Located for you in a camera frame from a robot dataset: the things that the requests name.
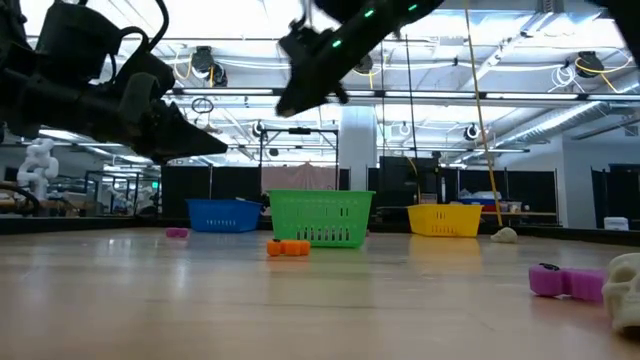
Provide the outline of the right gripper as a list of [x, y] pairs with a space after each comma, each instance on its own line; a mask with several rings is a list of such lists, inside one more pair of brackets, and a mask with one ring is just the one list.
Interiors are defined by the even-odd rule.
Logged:
[[341, 79], [395, 28], [396, 21], [387, 14], [357, 14], [345, 22], [303, 62], [303, 75], [291, 71], [276, 114], [291, 117], [324, 104]]

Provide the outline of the white building pillar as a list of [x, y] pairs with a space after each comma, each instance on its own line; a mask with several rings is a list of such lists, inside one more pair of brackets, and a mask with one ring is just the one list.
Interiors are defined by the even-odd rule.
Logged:
[[339, 165], [350, 170], [350, 189], [366, 190], [368, 169], [377, 163], [377, 120], [367, 106], [341, 108]]

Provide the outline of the beige fabric curtain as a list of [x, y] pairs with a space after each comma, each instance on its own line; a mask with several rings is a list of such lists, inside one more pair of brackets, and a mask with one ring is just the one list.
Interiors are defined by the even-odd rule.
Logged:
[[335, 190], [335, 167], [317, 167], [310, 163], [299, 166], [263, 167], [261, 189]]

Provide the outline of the long ceiling light bar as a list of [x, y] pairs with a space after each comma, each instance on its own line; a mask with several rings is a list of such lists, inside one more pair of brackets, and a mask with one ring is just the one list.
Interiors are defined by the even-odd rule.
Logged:
[[[188, 96], [281, 96], [281, 88], [174, 88], [168, 95]], [[397, 90], [346, 90], [349, 98], [419, 98], [470, 100], [475, 97], [469, 91], [397, 91]], [[525, 92], [480, 92], [481, 100], [524, 100], [524, 101], [609, 101], [640, 102], [640, 94], [610, 93], [525, 93]]]

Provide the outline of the yellow plastic basket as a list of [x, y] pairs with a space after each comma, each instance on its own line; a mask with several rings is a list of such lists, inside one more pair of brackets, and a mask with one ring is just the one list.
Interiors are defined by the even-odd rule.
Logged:
[[420, 204], [407, 208], [411, 231], [428, 237], [475, 238], [482, 205]]

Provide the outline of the orange skeleton figure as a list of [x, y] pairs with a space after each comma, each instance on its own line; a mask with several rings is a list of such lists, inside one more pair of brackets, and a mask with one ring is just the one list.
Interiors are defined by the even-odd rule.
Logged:
[[267, 254], [276, 256], [308, 256], [311, 243], [306, 240], [270, 240], [266, 243]]

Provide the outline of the white blue storage tub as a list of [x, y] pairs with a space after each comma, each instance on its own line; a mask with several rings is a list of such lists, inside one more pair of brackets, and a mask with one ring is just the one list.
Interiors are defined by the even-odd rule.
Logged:
[[493, 194], [491, 191], [477, 191], [477, 192], [461, 192], [458, 196], [458, 201], [463, 204], [494, 206], [495, 199], [501, 200], [502, 195], [500, 192]]

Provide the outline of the silver ventilation duct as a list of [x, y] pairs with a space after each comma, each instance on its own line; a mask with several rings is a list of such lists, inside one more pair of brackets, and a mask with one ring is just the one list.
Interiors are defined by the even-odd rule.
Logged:
[[591, 101], [566, 109], [551, 110], [497, 138], [495, 148], [547, 138], [564, 130], [605, 117], [611, 106], [603, 101]]

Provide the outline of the white robot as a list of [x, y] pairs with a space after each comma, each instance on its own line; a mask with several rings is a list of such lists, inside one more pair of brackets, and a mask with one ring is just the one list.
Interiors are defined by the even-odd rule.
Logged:
[[59, 174], [59, 162], [51, 155], [52, 139], [36, 138], [26, 147], [26, 157], [17, 173], [18, 186], [29, 190], [36, 199], [47, 199], [49, 181]]

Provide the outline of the black partition panel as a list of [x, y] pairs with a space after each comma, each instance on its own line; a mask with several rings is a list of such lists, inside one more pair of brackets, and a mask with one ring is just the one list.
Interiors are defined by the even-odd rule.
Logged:
[[188, 218], [188, 199], [260, 200], [257, 167], [166, 166], [161, 168], [162, 216]]
[[591, 177], [596, 227], [604, 229], [605, 217], [625, 217], [629, 230], [640, 231], [640, 165], [610, 164]]
[[[495, 170], [490, 176], [487, 170], [444, 169], [442, 179], [446, 203], [460, 203], [461, 192], [500, 192], [502, 199], [495, 199], [494, 206], [484, 206], [483, 211], [509, 212], [510, 202], [521, 202], [521, 212], [554, 212], [557, 217], [501, 216], [504, 225], [558, 226], [558, 201], [556, 173], [554, 171]], [[497, 216], [483, 216], [486, 223], [498, 223]]]

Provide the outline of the wooden background table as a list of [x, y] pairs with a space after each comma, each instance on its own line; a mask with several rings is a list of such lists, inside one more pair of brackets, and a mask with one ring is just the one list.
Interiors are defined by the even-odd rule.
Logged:
[[[497, 216], [497, 212], [482, 211], [483, 216]], [[538, 217], [557, 217], [557, 213], [554, 212], [501, 212], [501, 216], [538, 216]]]

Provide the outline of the green plastic basket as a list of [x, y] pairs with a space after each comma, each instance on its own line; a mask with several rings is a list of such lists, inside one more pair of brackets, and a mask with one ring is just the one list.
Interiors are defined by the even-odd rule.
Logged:
[[372, 191], [269, 190], [274, 237], [312, 247], [360, 248], [366, 237]]

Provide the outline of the black metal gantry frame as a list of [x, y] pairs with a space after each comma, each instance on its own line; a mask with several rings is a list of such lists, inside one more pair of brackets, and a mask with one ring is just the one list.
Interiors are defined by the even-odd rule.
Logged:
[[335, 136], [335, 143], [333, 144], [333, 149], [335, 151], [335, 181], [334, 181], [334, 189], [339, 189], [339, 131], [338, 130], [325, 130], [325, 129], [312, 129], [307, 127], [291, 127], [286, 129], [269, 129], [262, 128], [259, 130], [259, 160], [258, 160], [258, 172], [259, 175], [262, 175], [263, 169], [263, 152], [269, 142], [265, 141], [265, 137], [269, 136], [269, 140], [275, 140], [281, 133], [286, 132], [289, 135], [301, 135], [307, 136], [311, 134], [319, 134], [321, 138], [324, 138], [326, 141], [326, 134], [333, 134]]

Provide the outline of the cream plastic skull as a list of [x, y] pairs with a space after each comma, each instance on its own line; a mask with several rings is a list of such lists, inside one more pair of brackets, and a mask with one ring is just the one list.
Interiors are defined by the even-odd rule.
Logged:
[[498, 230], [490, 237], [494, 243], [515, 244], [518, 241], [518, 234], [510, 227], [504, 227]]
[[615, 257], [606, 267], [601, 293], [612, 329], [640, 328], [640, 253]]

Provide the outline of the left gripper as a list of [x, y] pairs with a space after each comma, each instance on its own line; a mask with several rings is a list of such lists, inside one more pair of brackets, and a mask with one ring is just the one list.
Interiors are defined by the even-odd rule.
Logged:
[[189, 123], [175, 103], [155, 101], [158, 90], [148, 73], [135, 73], [123, 89], [90, 84], [64, 111], [59, 128], [125, 144], [156, 164], [227, 151], [226, 143]]

